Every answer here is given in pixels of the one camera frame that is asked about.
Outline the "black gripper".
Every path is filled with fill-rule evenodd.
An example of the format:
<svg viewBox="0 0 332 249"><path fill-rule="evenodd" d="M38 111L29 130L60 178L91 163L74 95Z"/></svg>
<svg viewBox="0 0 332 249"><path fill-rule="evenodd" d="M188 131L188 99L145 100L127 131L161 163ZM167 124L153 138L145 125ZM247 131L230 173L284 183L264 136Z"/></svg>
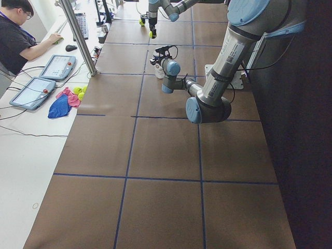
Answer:
<svg viewBox="0 0 332 249"><path fill-rule="evenodd" d="M149 61L150 61L150 64L153 66L159 65L160 67L163 67L165 59L166 59L166 57L153 57Z"/></svg>
<svg viewBox="0 0 332 249"><path fill-rule="evenodd" d="M149 25L150 25L150 38L157 37L157 31L155 25L157 24L157 17L149 17Z"/></svg>

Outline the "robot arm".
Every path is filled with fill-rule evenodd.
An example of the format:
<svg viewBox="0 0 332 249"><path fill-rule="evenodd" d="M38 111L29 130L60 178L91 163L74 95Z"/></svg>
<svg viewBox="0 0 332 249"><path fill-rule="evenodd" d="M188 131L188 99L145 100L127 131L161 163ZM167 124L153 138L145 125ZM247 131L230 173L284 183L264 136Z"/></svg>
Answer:
<svg viewBox="0 0 332 249"><path fill-rule="evenodd" d="M148 1L148 11L141 17L147 19L149 23L149 37L155 39L157 37L156 25L158 22L158 11L162 8L165 14L168 16L171 22L178 20L180 14L191 8L197 3L203 4L220 4L229 5L230 1L199 1L199 0L185 0L178 1L176 5L173 5L175 1L169 0L150 0Z"/></svg>
<svg viewBox="0 0 332 249"><path fill-rule="evenodd" d="M191 79L180 79L180 65L165 52L155 50L150 60L164 71L162 91L186 90L186 115L192 123L226 120L231 113L230 101L223 97L250 46L262 36L278 37L299 33L306 22L307 1L230 1L228 26L221 51L210 69L204 86Z"/></svg>

